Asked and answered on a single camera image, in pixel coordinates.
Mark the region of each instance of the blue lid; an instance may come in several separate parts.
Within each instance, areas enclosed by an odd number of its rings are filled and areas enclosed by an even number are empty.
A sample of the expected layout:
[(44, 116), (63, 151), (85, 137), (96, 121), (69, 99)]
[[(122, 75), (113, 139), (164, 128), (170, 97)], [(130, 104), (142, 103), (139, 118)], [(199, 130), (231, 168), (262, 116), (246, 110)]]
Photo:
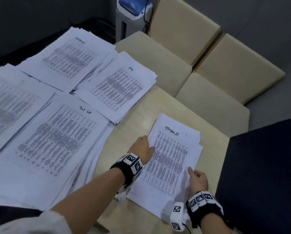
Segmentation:
[(146, 2), (147, 0), (119, 0), (119, 4), (134, 16), (140, 15), (141, 11), (145, 8)]

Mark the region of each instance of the sleeve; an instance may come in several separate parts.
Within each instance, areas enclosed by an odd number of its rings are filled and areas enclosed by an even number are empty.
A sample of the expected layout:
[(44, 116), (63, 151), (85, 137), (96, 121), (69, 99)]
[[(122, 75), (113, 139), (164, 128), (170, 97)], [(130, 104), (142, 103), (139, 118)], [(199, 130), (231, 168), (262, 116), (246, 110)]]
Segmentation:
[(0, 226), (0, 234), (72, 234), (65, 218), (54, 211), (21, 218)]

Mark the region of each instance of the table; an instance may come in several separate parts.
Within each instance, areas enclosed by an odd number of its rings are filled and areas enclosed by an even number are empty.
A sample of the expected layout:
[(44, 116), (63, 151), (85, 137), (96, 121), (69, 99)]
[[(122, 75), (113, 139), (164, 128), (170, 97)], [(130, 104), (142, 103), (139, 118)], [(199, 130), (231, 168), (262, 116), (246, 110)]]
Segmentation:
[[(196, 169), (206, 173), (209, 191), (214, 194), (229, 138), (156, 85), (115, 127), (104, 145), (94, 177), (107, 171), (119, 157), (126, 154), (139, 136), (148, 135), (160, 113), (201, 132), (200, 145), (203, 150)], [(120, 204), (113, 200), (98, 222), (110, 231), (121, 230), (127, 234), (173, 233), (169, 224), (128, 199)]]

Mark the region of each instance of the beige seat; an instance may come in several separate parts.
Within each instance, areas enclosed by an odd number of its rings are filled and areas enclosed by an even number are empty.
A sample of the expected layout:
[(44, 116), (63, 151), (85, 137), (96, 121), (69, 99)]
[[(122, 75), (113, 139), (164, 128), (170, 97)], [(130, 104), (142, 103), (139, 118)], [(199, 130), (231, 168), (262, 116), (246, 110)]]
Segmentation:
[(154, 71), (157, 86), (173, 97), (192, 72), (190, 65), (142, 32), (119, 41), (115, 50), (126, 51), (133, 59)]
[(228, 34), (213, 47), (196, 72), (242, 104), (280, 81), (285, 74)]
[(197, 73), (176, 99), (228, 137), (248, 131), (249, 110)]
[(208, 47), (219, 25), (182, 0), (159, 0), (149, 36), (189, 65)]

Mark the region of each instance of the upholstered backrest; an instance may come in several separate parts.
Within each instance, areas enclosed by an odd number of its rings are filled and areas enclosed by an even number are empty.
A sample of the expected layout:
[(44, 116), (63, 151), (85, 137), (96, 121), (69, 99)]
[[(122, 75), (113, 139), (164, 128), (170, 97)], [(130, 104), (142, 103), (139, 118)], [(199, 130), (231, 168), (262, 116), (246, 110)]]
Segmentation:
[(119, 41), (115, 50), (126, 51), (133, 59), (154, 71), (157, 86), (173, 97), (192, 72), (190, 65), (142, 32)]
[(249, 110), (197, 73), (175, 98), (228, 137), (248, 131)]
[(195, 70), (242, 104), (280, 81), (285, 74), (228, 34), (222, 36)]
[(149, 35), (193, 65), (219, 31), (219, 25), (184, 1), (159, 0)]

